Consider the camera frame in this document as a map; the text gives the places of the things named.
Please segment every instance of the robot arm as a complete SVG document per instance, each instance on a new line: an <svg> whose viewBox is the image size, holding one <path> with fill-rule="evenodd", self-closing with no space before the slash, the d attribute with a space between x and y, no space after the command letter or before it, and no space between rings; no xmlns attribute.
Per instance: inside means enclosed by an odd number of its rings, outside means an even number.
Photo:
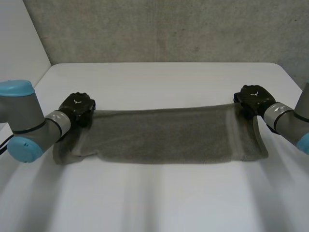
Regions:
<svg viewBox="0 0 309 232"><path fill-rule="evenodd" d="M309 154L308 83L294 110L276 102L261 86L244 86L234 94L234 102L243 106L247 117L261 116L272 132L282 135L299 150Z"/></svg>
<svg viewBox="0 0 309 232"><path fill-rule="evenodd" d="M71 94L44 117L31 82L0 83L0 123L8 122L14 137L9 153L20 162L33 162L71 128L91 123L95 101L83 93Z"/></svg>

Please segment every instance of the white table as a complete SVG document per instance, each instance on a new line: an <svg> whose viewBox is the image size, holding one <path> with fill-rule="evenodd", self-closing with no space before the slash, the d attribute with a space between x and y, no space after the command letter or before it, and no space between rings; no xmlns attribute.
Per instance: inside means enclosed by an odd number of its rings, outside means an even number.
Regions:
<svg viewBox="0 0 309 232"><path fill-rule="evenodd" d="M295 107L300 88L271 63L59 64L36 86L45 114L73 92L99 110L232 102L261 85ZM212 165L139 165L98 158L56 166L0 156L0 231L308 231L309 157L259 121L269 158ZM0 141L11 134L6 125Z"/></svg>

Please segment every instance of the fabric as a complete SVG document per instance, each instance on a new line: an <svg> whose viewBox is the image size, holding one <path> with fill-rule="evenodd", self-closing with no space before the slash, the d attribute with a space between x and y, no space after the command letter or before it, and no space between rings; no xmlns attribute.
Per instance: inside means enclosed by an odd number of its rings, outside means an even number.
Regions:
<svg viewBox="0 0 309 232"><path fill-rule="evenodd" d="M92 125L54 145L68 164L96 155L108 162L222 163L268 157L257 118L238 104L145 111L95 111Z"/></svg>

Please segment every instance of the cloth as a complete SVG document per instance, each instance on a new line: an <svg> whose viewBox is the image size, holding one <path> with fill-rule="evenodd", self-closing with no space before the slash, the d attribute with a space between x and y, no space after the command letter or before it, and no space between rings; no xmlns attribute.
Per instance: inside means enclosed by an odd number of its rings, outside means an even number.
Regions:
<svg viewBox="0 0 309 232"><path fill-rule="evenodd" d="M221 163L268 157L257 118L239 104L143 111L95 111L88 128L54 145L57 164L96 155L126 163Z"/></svg>

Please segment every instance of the concrete wall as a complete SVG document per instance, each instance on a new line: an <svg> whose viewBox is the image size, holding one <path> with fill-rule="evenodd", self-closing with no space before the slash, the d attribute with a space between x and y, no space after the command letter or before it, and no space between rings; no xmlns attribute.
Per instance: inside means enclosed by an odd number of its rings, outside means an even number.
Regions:
<svg viewBox="0 0 309 232"><path fill-rule="evenodd" d="M52 64L274 62L309 77L308 0L24 0Z"/></svg>

